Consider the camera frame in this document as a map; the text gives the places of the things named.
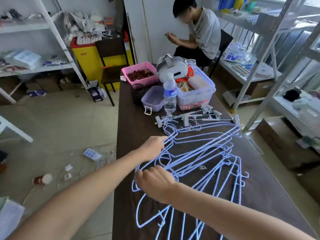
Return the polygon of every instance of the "white container handle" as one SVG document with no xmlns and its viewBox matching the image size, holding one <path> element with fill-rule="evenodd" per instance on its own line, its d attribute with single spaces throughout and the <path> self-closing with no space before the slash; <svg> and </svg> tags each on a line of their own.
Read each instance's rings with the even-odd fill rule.
<svg viewBox="0 0 320 240">
<path fill-rule="evenodd" d="M 152 113 L 152 108 L 150 108 L 150 107 L 148 107 L 148 106 L 145 106 L 145 107 L 144 107 L 144 114 L 145 114 L 145 115 L 151 115 L 151 113 Z"/>
</svg>

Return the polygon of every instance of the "black hair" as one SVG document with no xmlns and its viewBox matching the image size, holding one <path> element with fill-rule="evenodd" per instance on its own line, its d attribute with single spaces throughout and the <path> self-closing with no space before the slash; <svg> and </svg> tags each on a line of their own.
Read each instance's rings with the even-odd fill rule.
<svg viewBox="0 0 320 240">
<path fill-rule="evenodd" d="M 177 18 L 183 12 L 185 12 L 189 7 L 196 8 L 196 0 L 175 0 L 173 4 L 173 15 Z"/>
</svg>

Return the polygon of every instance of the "black pants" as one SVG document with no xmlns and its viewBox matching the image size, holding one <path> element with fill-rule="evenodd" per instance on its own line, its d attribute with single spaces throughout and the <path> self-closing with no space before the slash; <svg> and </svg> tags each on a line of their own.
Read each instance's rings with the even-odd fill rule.
<svg viewBox="0 0 320 240">
<path fill-rule="evenodd" d="M 209 59 L 199 47 L 196 49 L 190 49 L 183 46 L 178 46 L 174 56 L 180 56 L 185 59 L 194 59 L 198 67 L 206 66 L 212 60 Z"/>
</svg>

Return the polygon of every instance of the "bottle label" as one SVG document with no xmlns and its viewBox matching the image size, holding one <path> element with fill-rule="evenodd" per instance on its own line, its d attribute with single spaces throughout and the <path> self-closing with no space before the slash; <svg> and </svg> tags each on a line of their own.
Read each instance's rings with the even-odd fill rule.
<svg viewBox="0 0 320 240">
<path fill-rule="evenodd" d="M 163 95 L 167 98 L 175 97 L 177 95 L 177 88 L 174 88 L 172 90 L 164 89 Z"/>
</svg>

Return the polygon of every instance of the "paper cup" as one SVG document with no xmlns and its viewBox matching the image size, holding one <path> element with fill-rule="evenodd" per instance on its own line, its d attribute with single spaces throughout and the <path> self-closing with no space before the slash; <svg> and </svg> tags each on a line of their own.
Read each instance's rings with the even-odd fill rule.
<svg viewBox="0 0 320 240">
<path fill-rule="evenodd" d="M 51 181 L 52 181 L 52 175 L 50 173 L 47 173 L 45 175 L 35 177 L 32 180 L 32 183 L 33 184 L 50 184 Z"/>
</svg>

